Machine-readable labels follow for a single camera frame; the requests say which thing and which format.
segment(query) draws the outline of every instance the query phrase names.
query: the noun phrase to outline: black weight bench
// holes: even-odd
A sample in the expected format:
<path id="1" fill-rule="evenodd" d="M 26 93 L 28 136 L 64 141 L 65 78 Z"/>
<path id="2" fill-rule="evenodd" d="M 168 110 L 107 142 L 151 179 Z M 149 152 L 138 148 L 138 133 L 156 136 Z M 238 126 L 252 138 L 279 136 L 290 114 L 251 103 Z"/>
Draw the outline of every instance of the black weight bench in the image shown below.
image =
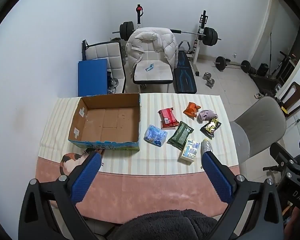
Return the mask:
<path id="1" fill-rule="evenodd" d="M 178 65 L 173 71 L 178 94 L 195 94 L 197 86 L 186 52 L 179 51 Z"/>

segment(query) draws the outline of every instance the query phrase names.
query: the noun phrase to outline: shoe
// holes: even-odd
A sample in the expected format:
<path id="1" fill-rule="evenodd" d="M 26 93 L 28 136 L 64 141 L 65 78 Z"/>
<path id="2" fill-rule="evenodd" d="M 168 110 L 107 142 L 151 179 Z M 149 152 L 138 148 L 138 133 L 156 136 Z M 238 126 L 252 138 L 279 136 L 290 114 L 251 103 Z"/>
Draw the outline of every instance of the shoe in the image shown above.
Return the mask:
<path id="1" fill-rule="evenodd" d="M 265 97 L 266 95 L 267 95 L 267 94 L 263 95 L 263 94 L 261 94 L 261 93 L 257 93 L 257 94 L 254 95 L 254 97 L 255 97 L 256 99 L 260 99 L 260 98 Z"/>

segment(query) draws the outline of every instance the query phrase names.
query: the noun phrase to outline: purple cloth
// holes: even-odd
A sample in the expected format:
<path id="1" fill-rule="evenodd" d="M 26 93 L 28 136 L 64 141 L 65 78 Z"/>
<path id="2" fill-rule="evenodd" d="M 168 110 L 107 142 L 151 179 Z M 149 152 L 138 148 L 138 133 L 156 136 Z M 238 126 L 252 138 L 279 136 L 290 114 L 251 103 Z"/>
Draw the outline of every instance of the purple cloth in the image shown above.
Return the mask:
<path id="1" fill-rule="evenodd" d="M 200 121 L 210 121 L 213 118 L 218 118 L 218 115 L 215 114 L 212 110 L 202 110 L 198 114 L 199 120 Z"/>

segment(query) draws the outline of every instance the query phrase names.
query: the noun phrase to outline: black speaker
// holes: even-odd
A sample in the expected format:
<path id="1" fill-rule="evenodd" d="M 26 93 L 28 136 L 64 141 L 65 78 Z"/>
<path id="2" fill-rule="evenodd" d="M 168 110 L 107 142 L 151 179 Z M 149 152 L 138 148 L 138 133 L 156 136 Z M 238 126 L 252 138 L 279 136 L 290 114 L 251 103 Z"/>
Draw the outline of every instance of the black speaker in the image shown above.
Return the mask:
<path id="1" fill-rule="evenodd" d="M 257 70 L 257 75 L 264 77 L 269 71 L 269 66 L 266 63 L 261 63 L 259 69 Z"/>

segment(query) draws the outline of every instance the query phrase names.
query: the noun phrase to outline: small blue package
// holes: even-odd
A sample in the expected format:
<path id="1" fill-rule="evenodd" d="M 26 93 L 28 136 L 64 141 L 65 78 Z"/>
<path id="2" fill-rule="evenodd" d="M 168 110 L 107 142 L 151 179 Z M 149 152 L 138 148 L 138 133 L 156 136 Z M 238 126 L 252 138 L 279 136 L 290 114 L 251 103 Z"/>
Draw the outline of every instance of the small blue package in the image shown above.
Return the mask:
<path id="1" fill-rule="evenodd" d="M 153 69 L 153 63 L 150 64 L 150 66 L 149 66 L 148 68 L 146 68 L 146 71 L 149 71 L 149 70 L 151 70 L 151 69 Z"/>
<path id="2" fill-rule="evenodd" d="M 144 140 L 148 143 L 161 147 L 167 138 L 167 132 L 153 125 L 146 130 Z"/>

